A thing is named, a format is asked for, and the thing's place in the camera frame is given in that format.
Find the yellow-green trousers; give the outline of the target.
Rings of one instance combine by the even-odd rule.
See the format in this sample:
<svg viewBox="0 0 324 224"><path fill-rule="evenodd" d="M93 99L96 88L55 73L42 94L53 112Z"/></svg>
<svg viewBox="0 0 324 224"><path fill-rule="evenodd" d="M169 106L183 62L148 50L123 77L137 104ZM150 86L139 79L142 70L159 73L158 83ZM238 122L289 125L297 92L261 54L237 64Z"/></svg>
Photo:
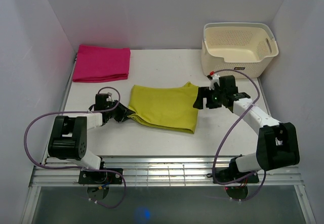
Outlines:
<svg viewBox="0 0 324 224"><path fill-rule="evenodd" d="M198 109L193 107L198 86L187 82L182 87L152 88L135 85L128 108L130 119L154 128L195 133Z"/></svg>

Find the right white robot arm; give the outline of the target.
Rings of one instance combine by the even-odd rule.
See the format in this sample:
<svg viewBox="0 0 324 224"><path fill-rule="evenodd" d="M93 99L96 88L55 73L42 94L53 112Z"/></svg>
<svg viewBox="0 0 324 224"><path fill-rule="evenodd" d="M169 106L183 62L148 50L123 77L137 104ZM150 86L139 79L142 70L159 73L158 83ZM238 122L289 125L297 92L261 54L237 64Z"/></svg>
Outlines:
<svg viewBox="0 0 324 224"><path fill-rule="evenodd" d="M295 126L282 123L255 105L247 93L240 93L233 75L208 75L210 86L200 87L193 107L209 109L225 107L238 116L234 123L244 121L257 134L255 153L240 155L230 160L226 169L212 167L211 177L215 184L226 185L241 182L258 171L269 171L300 162Z"/></svg>

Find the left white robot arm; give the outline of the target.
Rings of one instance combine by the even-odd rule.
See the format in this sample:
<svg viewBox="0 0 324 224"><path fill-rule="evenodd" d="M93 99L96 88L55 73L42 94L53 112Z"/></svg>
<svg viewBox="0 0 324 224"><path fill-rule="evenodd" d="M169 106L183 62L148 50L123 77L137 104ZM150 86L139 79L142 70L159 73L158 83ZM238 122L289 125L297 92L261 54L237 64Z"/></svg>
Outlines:
<svg viewBox="0 0 324 224"><path fill-rule="evenodd" d="M90 178L96 183L107 179L107 170L103 168L102 158L88 150L88 131L104 126L110 119L117 122L128 120L135 112L117 100L111 94L96 94L95 104L88 112L76 117L57 116L54 120L48 154L60 160L68 160L73 164L91 169Z"/></svg>

